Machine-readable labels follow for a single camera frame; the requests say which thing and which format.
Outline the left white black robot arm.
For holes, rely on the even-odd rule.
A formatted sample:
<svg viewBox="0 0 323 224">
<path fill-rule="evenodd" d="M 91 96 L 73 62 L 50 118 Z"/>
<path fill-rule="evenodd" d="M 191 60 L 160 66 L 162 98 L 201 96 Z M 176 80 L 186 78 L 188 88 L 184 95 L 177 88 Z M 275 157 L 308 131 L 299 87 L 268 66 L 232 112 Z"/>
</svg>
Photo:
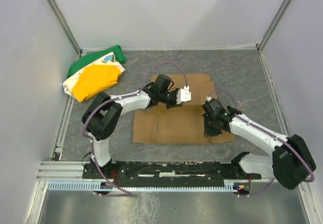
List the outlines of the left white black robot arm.
<svg viewBox="0 0 323 224">
<path fill-rule="evenodd" d="M 92 161 L 99 167 L 112 161 L 109 139 L 121 115 L 138 109 L 150 109 L 159 103 L 170 109 L 191 100 L 188 85 L 173 88 L 174 85 L 169 76 L 160 74 L 155 81 L 132 93 L 117 96 L 99 93 L 82 117 L 82 134 L 90 140 Z"/>
</svg>

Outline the left aluminium corner post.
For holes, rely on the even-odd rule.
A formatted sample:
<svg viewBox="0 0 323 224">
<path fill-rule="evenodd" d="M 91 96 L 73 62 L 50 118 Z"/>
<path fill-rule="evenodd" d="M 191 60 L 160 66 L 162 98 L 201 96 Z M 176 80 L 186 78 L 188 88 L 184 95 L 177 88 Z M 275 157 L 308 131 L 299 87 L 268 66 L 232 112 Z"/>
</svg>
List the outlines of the left aluminium corner post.
<svg viewBox="0 0 323 224">
<path fill-rule="evenodd" d="M 68 25 L 68 22 L 64 16 L 64 14 L 62 13 L 61 9 L 59 8 L 56 0 L 46 0 L 51 11 L 53 12 L 56 20 L 58 21 L 59 25 L 61 26 L 64 34 L 66 35 L 69 43 L 71 44 L 72 48 L 74 49 L 74 51 L 76 52 L 76 54 L 78 56 L 81 55 L 82 53 L 82 49 L 79 46 L 70 26 Z"/>
</svg>

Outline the metal front shelf sheet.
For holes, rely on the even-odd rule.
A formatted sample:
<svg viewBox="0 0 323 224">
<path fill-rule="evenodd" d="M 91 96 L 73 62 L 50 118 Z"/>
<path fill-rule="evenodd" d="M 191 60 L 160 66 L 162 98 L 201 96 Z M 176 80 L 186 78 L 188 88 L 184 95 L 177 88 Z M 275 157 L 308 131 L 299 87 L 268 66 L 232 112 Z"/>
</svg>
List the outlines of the metal front shelf sheet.
<svg viewBox="0 0 323 224">
<path fill-rule="evenodd" d="M 251 197 L 231 193 L 139 192 L 98 197 L 48 191 L 40 223 L 308 223 L 296 191 L 274 185 Z"/>
</svg>

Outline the right aluminium corner post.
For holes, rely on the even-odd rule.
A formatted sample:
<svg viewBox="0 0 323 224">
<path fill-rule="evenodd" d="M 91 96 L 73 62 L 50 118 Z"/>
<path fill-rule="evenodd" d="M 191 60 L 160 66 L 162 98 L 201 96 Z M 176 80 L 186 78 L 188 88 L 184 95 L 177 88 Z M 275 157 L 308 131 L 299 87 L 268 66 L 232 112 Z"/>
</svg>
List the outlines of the right aluminium corner post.
<svg viewBox="0 0 323 224">
<path fill-rule="evenodd" d="M 279 6 L 277 12 L 275 13 L 272 21 L 270 22 L 269 27 L 267 28 L 264 36 L 262 37 L 261 42 L 257 46 L 257 51 L 261 53 L 265 47 L 267 46 L 269 40 L 271 39 L 273 33 L 275 32 L 277 26 L 279 25 L 280 21 L 282 20 L 284 14 L 288 10 L 288 7 L 292 3 L 293 0 L 283 0 L 281 5 Z"/>
</svg>

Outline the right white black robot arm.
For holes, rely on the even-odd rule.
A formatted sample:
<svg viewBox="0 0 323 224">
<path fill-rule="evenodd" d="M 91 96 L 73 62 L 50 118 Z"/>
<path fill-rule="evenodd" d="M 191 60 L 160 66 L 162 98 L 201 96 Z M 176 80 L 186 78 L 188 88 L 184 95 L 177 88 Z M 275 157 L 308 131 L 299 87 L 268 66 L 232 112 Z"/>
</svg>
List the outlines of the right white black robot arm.
<svg viewBox="0 0 323 224">
<path fill-rule="evenodd" d="M 244 154 L 238 161 L 243 172 L 274 178 L 289 190 L 295 189 L 302 182 L 314 181 L 316 164 L 302 137 L 272 131 L 236 108 L 223 107 L 217 99 L 209 96 L 202 108 L 205 136 L 232 133 L 266 153 L 265 156 Z"/>
</svg>

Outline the yellow cloth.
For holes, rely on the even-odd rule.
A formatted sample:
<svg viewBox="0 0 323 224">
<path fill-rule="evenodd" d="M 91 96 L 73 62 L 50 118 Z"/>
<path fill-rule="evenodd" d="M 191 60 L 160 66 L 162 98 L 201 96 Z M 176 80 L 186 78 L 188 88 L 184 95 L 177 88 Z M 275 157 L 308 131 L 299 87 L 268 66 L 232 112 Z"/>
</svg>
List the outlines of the yellow cloth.
<svg viewBox="0 0 323 224">
<path fill-rule="evenodd" d="M 73 87 L 73 96 L 79 101 L 88 100 L 114 86 L 122 71 L 112 65 L 92 65 L 84 69 Z"/>
</svg>

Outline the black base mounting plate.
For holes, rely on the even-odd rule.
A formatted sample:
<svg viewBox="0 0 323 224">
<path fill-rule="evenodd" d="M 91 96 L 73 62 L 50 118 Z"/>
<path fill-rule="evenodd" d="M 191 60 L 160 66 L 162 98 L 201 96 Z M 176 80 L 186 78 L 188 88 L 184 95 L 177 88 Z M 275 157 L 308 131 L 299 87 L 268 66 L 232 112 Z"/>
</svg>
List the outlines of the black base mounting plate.
<svg viewBox="0 0 323 224">
<path fill-rule="evenodd" d="M 225 180 L 260 180 L 232 162 L 113 161 L 100 168 L 120 187 L 223 187 Z"/>
</svg>

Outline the brown cardboard box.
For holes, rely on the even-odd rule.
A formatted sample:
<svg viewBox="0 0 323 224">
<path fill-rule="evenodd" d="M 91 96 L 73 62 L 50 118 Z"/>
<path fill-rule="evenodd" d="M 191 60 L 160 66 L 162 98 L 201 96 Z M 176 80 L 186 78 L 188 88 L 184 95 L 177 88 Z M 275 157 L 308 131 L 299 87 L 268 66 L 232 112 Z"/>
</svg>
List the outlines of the brown cardboard box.
<svg viewBox="0 0 323 224">
<path fill-rule="evenodd" d="M 202 105 L 216 88 L 208 74 L 187 74 L 191 101 L 183 106 L 166 109 L 166 105 L 136 110 L 133 142 L 146 144 L 221 144 L 235 139 L 232 133 L 204 136 Z"/>
</svg>

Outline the aluminium front rail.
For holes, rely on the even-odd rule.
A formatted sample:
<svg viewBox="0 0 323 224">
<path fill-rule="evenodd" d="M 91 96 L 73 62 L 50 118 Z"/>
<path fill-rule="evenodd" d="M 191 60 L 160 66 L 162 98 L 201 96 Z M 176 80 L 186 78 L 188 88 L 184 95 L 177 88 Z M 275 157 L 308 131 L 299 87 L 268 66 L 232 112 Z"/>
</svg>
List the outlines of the aluminium front rail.
<svg viewBox="0 0 323 224">
<path fill-rule="evenodd" d="M 107 178 L 102 176 L 96 169 L 95 164 L 80 161 L 44 161 L 41 163 L 37 178 L 41 180 L 104 180 Z M 261 175 L 260 180 L 267 179 L 266 176 Z"/>
</svg>

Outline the aluminium corner post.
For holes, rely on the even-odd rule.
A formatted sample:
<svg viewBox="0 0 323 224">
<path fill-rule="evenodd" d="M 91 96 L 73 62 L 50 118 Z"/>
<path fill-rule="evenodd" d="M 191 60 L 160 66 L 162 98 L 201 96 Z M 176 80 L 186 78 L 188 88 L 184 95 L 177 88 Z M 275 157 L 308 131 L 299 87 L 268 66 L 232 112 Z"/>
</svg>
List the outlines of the aluminium corner post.
<svg viewBox="0 0 323 224">
<path fill-rule="evenodd" d="M 279 25 L 280 21 L 282 20 L 284 14 L 288 10 L 288 7 L 292 3 L 293 0 L 283 0 L 281 5 L 279 6 L 277 12 L 275 13 L 272 21 L 270 22 L 269 27 L 267 28 L 264 36 L 262 37 L 261 42 L 257 46 L 257 51 L 261 53 L 265 47 L 267 46 L 269 40 L 271 39 L 273 33 L 275 32 L 277 26 Z"/>
<path fill-rule="evenodd" d="M 59 8 L 56 0 L 46 0 L 51 11 L 53 12 L 56 20 L 58 21 L 59 25 L 61 26 L 64 34 L 66 35 L 69 43 L 71 44 L 72 48 L 74 49 L 74 51 L 76 52 L 76 54 L 78 56 L 81 55 L 82 53 L 82 49 L 79 46 L 70 26 L 68 25 L 68 22 L 64 16 L 64 14 L 62 13 L 61 9 Z"/>
</svg>

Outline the green cloth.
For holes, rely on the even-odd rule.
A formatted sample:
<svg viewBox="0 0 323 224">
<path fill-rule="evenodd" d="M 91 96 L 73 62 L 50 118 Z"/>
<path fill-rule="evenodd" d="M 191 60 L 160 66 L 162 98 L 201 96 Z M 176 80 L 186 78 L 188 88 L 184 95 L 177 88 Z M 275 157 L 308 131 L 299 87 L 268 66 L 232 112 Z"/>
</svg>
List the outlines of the green cloth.
<svg viewBox="0 0 323 224">
<path fill-rule="evenodd" d="M 116 59 L 120 64 L 124 64 L 127 61 L 127 58 L 124 56 L 121 47 L 119 45 L 115 45 L 113 47 L 96 51 L 80 57 L 69 67 L 69 70 L 67 72 L 67 78 L 71 77 L 73 74 L 75 74 L 85 66 L 89 65 L 90 63 L 100 59 L 103 56 L 106 56 L 111 52 L 114 54 L 114 59 Z"/>
</svg>

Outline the white patterned cloth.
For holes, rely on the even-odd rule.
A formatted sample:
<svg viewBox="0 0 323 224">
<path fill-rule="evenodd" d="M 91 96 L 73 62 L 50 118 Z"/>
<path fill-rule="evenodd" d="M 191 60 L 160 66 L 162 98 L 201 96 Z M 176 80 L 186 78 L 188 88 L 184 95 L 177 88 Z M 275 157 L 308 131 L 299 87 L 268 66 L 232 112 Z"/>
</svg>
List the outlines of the white patterned cloth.
<svg viewBox="0 0 323 224">
<path fill-rule="evenodd" d="M 98 60 L 90 63 L 89 65 L 85 66 L 84 68 L 80 69 L 78 72 L 76 72 L 71 77 L 66 79 L 63 82 L 63 89 L 64 89 L 64 92 L 66 94 L 68 94 L 69 96 L 75 98 L 73 96 L 73 93 L 72 93 L 73 87 L 75 86 L 76 82 L 78 81 L 80 75 L 83 73 L 84 69 L 86 67 L 92 66 L 92 65 L 112 65 L 112 66 L 117 66 L 122 71 L 122 73 L 125 72 L 125 70 L 126 70 L 116 59 L 114 59 L 114 54 L 111 52 L 111 53 L 107 54 L 106 56 L 103 56 L 100 59 L 98 59 Z"/>
</svg>

